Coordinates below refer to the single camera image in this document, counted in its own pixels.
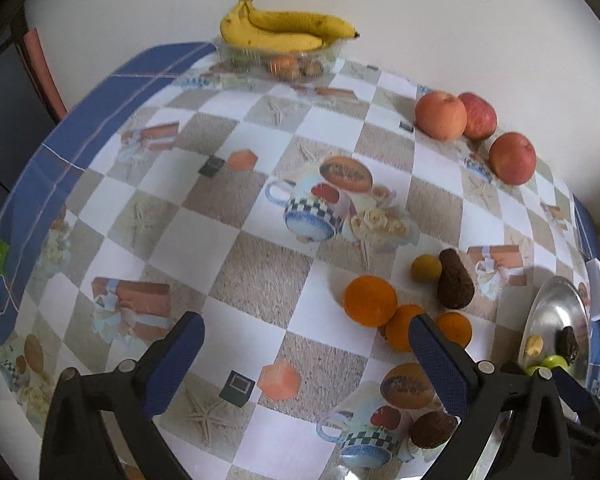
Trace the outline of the large green mango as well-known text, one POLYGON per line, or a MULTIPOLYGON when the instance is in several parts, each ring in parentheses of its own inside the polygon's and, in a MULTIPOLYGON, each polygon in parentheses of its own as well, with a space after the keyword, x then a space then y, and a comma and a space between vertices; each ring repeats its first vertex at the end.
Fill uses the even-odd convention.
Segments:
POLYGON ((549 370, 552 370, 553 368, 556 368, 556 367, 562 368, 563 370, 568 370, 569 363, 563 356, 558 356, 558 354, 553 354, 552 356, 547 356, 541 362, 541 366, 546 367, 549 370))

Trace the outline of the dark brown avocado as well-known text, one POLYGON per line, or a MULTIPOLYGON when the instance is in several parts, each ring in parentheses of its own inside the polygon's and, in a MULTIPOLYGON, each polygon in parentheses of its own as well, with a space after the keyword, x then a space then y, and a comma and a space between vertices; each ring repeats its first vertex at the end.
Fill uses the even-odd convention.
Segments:
POLYGON ((448 248, 440 252, 439 260, 442 270, 437 284, 438 301, 451 310, 467 307, 474 298, 475 286, 460 256, 448 248))
POLYGON ((572 364, 579 354, 579 345, 576 333, 572 326, 564 327, 556 337, 556 352, 562 356, 568 364, 572 364))

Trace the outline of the dark round passion fruit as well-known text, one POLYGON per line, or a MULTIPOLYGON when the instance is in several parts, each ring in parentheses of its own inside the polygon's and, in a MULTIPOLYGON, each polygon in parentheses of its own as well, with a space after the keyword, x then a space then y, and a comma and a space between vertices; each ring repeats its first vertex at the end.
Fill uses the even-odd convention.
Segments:
POLYGON ((410 428, 410 439, 419 448, 437 448, 445 444, 458 426, 457 418, 445 412, 428 412, 410 428))

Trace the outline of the small yellow-brown fruit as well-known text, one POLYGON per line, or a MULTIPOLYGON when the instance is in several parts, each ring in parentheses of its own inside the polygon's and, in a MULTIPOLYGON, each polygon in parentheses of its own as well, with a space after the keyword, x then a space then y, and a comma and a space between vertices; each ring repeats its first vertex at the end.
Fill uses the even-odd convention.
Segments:
POLYGON ((540 335, 530 335, 524 344, 524 355, 529 358, 539 356, 544 348, 544 340, 540 335))

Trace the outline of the small green fruit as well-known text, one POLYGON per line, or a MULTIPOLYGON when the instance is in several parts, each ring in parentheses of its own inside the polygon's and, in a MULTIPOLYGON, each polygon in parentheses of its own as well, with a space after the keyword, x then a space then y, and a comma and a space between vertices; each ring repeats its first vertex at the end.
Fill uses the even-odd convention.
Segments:
POLYGON ((535 365, 535 366, 530 366, 527 367, 524 372, 529 375, 532 376, 537 370, 539 370, 541 368, 541 365, 535 365))

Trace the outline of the right orange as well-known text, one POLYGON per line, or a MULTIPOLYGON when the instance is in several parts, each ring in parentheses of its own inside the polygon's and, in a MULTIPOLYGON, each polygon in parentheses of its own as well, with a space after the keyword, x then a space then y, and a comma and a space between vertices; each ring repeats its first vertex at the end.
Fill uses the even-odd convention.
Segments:
POLYGON ((455 311, 445 312, 434 322, 448 341, 455 342, 463 349, 468 347, 472 338, 472 328, 465 315, 455 311))

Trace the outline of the middle orange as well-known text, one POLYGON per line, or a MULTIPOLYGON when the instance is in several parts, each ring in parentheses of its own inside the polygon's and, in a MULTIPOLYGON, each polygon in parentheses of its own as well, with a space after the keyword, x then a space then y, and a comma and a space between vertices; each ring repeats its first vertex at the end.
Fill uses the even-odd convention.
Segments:
POLYGON ((395 352, 412 351, 408 329, 412 319, 422 313, 424 309, 417 304, 404 304, 396 309, 396 313, 385 325, 385 337, 395 352))

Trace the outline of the dark brown avocado on table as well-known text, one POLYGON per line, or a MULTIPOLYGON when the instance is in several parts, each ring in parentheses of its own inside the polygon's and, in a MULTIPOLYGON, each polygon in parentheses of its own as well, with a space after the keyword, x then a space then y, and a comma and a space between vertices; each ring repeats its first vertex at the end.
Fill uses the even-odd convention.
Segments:
POLYGON ((451 310, 467 307, 474 298, 475 286, 460 256, 448 248, 440 252, 439 260, 442 270, 437 284, 438 301, 451 310))

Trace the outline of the silver metal bowl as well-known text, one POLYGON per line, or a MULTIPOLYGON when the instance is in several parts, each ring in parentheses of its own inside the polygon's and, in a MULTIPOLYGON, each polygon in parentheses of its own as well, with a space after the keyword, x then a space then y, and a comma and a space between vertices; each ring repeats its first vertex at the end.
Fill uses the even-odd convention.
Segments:
POLYGON ((566 326, 573 328, 579 348, 576 359, 568 366, 568 372, 584 387, 590 376, 590 321, 577 289, 562 276, 550 278, 536 294, 524 326, 517 363, 521 368, 529 368, 557 354, 556 337, 566 326), (542 351, 537 356, 526 353, 527 340, 531 336, 540 336, 543 341, 542 351))

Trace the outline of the large orange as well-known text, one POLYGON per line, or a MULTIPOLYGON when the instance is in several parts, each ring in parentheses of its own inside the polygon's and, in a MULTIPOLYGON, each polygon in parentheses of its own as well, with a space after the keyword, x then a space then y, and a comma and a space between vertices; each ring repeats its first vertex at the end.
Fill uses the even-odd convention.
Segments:
POLYGON ((383 278, 361 275, 350 281, 342 295, 346 315, 358 324, 378 328, 398 310, 396 290, 383 278))

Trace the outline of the red apple right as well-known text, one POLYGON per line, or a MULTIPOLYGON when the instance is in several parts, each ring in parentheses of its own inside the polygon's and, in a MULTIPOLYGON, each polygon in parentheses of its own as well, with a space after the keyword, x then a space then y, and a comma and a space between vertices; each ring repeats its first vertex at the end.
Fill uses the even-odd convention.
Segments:
POLYGON ((521 133, 503 133, 490 147, 489 164, 494 174, 505 184, 526 184, 535 173, 534 146, 521 133))

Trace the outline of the red apple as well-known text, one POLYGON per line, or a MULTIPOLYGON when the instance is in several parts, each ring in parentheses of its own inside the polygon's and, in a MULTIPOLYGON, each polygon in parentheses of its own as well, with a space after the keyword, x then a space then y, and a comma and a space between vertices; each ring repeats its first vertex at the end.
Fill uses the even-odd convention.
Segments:
POLYGON ((464 136, 475 142, 490 138, 498 126, 498 115, 493 106, 472 92, 463 92, 458 98, 465 105, 467 114, 464 136))
POLYGON ((521 133, 503 133, 490 147, 489 164, 494 174, 505 184, 526 184, 535 173, 534 146, 521 133))

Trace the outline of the pale orange apple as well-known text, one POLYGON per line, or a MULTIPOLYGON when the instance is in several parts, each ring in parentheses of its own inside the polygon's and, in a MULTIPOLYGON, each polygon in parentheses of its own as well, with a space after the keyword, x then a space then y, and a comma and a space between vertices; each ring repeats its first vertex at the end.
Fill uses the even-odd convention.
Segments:
POLYGON ((459 139, 467 126, 467 110, 454 94, 433 91, 415 105, 415 124, 420 131, 440 142, 459 139))

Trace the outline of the yellow banana bunch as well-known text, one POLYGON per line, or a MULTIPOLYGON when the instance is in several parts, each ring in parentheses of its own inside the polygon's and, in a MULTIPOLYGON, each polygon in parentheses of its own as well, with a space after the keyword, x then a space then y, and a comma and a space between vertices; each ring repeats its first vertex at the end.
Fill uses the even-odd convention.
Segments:
POLYGON ((223 40, 233 47, 277 53, 320 50, 360 34, 338 16, 306 11, 263 11, 253 0, 238 0, 220 21, 223 40))

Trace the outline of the red chair back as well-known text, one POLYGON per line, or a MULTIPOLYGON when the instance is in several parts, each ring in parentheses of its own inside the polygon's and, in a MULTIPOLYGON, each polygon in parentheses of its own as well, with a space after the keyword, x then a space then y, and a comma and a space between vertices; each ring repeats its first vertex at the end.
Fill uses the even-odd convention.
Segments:
POLYGON ((23 36, 24 47, 28 56, 30 72, 47 111, 55 122, 60 122, 67 115, 67 107, 61 99, 50 68, 46 62, 40 35, 36 28, 31 28, 23 36))

